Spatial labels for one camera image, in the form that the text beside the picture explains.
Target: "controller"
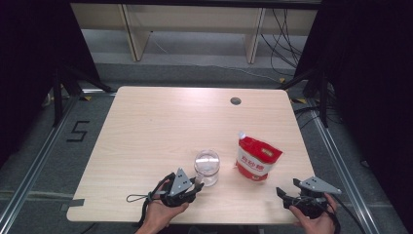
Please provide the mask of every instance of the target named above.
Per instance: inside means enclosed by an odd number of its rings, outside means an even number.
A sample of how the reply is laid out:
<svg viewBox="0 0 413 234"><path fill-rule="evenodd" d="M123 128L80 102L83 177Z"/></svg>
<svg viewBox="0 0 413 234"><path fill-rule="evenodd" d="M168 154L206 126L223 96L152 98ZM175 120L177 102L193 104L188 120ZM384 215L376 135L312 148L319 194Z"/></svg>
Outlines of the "controller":
<svg viewBox="0 0 413 234"><path fill-rule="evenodd" d="M283 207L289 209L290 206L294 206L311 219L319 217L327 210L328 201L324 193L342 193L340 189L315 176L304 181L294 178L292 182L301 189L299 197L287 196L282 189L277 187L277 195L282 198Z"/></svg>
<svg viewBox="0 0 413 234"><path fill-rule="evenodd" d="M192 203L196 194L204 187L203 183L196 183L195 178L188 178L182 169L178 169L177 173L167 176L168 182L164 183L162 190L157 192L160 194L161 201L167 207L179 207L183 203Z"/></svg>

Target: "gray floor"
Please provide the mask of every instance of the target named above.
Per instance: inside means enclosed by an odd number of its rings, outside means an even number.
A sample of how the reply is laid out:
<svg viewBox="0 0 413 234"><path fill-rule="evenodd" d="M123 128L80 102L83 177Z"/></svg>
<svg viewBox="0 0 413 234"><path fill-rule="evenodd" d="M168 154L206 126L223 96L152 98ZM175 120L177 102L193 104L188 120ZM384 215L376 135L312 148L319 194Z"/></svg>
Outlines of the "gray floor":
<svg viewBox="0 0 413 234"><path fill-rule="evenodd" d="M142 61L133 62L124 32L85 30L84 33L102 81L112 88L135 85L274 89L279 86L280 78L289 78L272 70L271 51L262 40L255 63L247 64L242 35L155 32L150 37ZM302 49L306 37L291 39L295 47ZM290 53L283 54L293 61ZM273 58L273 65L278 71L294 72L293 67L279 58ZM288 94L291 98L301 98L304 86L305 82L302 82L289 89ZM90 100L77 101L10 233L81 233L90 225L68 221L65 217L66 206L86 168L113 98L92 96ZM294 109L308 106L306 103L292 105ZM1 169L1 210L18 189L46 140L52 129L53 116L53 107L46 106L27 133L20 151ZM341 123L339 113L330 109L328 117L329 130L380 232L407 233L374 175L359 163L362 157L345 124ZM312 113L307 112L297 118L297 123L302 128L316 176L342 188L344 194L339 198L354 212L347 196L349 191L343 186L313 118ZM71 133L77 121L89 121L78 128L87 131L87 134L81 142L69 142L68 139L80 137ZM361 233L342 207L339 207L338 215L342 233ZM292 225L260 228L265 233L304 233ZM134 230L130 223L99 223L88 233L133 233Z"/></svg>

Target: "floor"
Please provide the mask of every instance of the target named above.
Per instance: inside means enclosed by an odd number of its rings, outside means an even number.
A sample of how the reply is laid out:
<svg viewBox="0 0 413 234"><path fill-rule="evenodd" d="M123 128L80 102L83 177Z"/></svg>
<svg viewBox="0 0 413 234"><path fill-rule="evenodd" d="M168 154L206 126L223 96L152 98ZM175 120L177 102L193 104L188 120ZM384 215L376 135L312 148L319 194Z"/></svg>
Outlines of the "floor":
<svg viewBox="0 0 413 234"><path fill-rule="evenodd" d="M271 50L263 39L260 40L255 63L248 64L244 56L243 36L238 34L153 32L139 62L131 60L126 35L122 31L84 30L84 35L103 83L112 88L137 85L275 89L281 78L290 79L289 75L294 72L294 67L280 57L271 57ZM272 35L265 35L265 38L274 45ZM294 47L302 50L306 37L290 39ZM294 64L291 52L283 49L280 52ZM82 83L82 86L94 88L87 83ZM316 98L303 100L301 92L304 86L305 81L288 90L294 109L311 106L317 101ZM70 222L65 217L67 205L76 191L114 98L97 94L87 96L91 98L64 101L70 112L49 149L43 145L50 141L49 135L56 129L52 127L53 106L45 106L27 133L20 151L12 155L1 169L0 210L5 211L10 207L14 192L27 184L23 181L27 181L24 178L32 170L33 162L38 162L41 152L47 152L44 161L38 164L41 165L39 174L27 187L28 194L22 197L24 203L19 207L19 214L11 217L11 225L2 233L135 231L130 223L93 225ZM366 233L407 233L374 174L360 163L362 156L340 119L333 98L329 107L328 129L322 126L316 111L296 116L316 176L344 191L340 200L353 214L361 217ZM84 140L72 142L69 139L79 138L72 133L79 121L88 121L78 125L77 129L87 131L87 134ZM343 205L338 209L342 233L361 233ZM301 228L290 224L258 228L259 233L304 233ZM182 229L185 227L172 226L165 233L182 233ZM200 229L213 231L211 227ZM239 226L216 227L219 233L242 233L241 229Z"/></svg>

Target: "wrist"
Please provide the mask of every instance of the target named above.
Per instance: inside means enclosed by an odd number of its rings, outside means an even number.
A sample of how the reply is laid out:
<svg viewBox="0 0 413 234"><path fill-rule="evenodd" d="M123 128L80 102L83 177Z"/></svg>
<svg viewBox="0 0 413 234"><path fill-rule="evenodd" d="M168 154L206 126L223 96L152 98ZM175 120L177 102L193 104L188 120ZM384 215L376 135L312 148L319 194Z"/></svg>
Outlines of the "wrist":
<svg viewBox="0 0 413 234"><path fill-rule="evenodd" d="M147 225L145 223L143 223L143 225L137 229L137 231L135 232L135 234L157 234L158 231L155 230L154 228L151 228L150 225Z"/></svg>

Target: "black panel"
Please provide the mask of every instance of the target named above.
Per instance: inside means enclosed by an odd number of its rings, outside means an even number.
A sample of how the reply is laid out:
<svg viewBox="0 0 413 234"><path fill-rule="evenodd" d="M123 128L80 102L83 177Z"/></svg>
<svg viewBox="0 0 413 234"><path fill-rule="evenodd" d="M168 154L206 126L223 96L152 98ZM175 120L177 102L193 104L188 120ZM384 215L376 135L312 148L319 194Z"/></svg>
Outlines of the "black panel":
<svg viewBox="0 0 413 234"><path fill-rule="evenodd" d="M59 68L67 84L79 76L99 81L94 61L68 2L0 1L0 166L19 149Z"/></svg>
<svg viewBox="0 0 413 234"><path fill-rule="evenodd" d="M413 7L409 1L361 7L351 50L330 81L363 157L413 233L413 201L406 197L413 169Z"/></svg>

